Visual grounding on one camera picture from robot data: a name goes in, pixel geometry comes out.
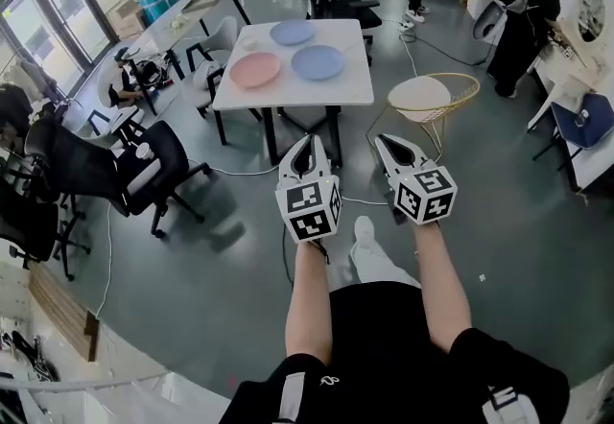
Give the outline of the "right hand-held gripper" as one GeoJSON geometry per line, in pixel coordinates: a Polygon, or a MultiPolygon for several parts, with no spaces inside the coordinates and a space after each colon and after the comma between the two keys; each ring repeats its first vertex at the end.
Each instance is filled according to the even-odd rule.
{"type": "Polygon", "coordinates": [[[380,133],[375,149],[388,179],[388,201],[397,225],[437,223],[450,216],[458,186],[443,166],[421,167],[428,158],[413,142],[380,133]]]}

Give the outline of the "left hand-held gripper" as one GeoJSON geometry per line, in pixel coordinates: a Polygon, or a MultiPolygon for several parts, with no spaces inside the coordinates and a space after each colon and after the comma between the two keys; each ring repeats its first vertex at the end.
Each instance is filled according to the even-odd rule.
{"type": "Polygon", "coordinates": [[[340,179],[331,172],[321,138],[308,134],[299,139],[278,171],[275,197],[293,240],[303,243],[335,235],[342,210],[340,179]]]}

